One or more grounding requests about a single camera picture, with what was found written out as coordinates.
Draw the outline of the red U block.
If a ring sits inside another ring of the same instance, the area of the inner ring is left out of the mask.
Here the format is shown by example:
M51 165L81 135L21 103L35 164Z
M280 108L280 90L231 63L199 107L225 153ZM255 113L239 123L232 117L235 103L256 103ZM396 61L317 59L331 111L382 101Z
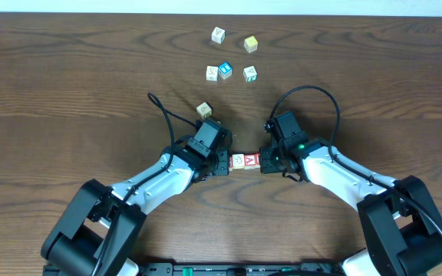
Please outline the red U block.
M229 156L229 171L233 170L233 156Z

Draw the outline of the white block yellow side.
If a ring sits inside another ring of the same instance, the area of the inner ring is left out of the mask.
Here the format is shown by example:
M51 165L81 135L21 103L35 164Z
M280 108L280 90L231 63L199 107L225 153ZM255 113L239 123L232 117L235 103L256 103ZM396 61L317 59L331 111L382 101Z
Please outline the white block yellow side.
M233 169L245 169L245 155L233 154L232 155Z

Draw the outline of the red A block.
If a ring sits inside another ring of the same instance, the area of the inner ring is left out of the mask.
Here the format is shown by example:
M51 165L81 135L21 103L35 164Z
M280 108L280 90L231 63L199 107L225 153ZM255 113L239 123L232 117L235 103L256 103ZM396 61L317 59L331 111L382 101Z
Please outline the red A block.
M258 169L258 168L256 168L255 154L245 155L245 169Z

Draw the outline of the red M block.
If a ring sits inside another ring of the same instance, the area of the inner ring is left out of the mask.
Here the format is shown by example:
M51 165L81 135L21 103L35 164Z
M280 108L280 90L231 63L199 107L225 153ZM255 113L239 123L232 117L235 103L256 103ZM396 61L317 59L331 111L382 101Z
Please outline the red M block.
M261 157L260 157L261 155L260 155L260 153L257 153L257 154L255 154L255 157L256 157L256 168L260 168L260 159L261 159Z

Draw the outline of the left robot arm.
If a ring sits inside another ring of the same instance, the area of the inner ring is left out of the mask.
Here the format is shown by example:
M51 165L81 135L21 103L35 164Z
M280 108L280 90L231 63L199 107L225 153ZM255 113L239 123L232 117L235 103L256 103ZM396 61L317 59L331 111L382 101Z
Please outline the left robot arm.
M127 262L147 215L209 176L228 173L229 130L203 124L194 136L172 140L160 158L136 176L79 188L41 247L41 256L65 275L135 275Z

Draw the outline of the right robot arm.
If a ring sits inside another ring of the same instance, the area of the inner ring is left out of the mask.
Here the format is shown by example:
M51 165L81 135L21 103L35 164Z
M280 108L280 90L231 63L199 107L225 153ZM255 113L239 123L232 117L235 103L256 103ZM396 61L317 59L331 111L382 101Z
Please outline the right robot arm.
M341 261L344 275L426 275L442 264L442 217L424 182L373 172L324 140L272 140L261 153L264 174L321 186L360 219L366 248Z

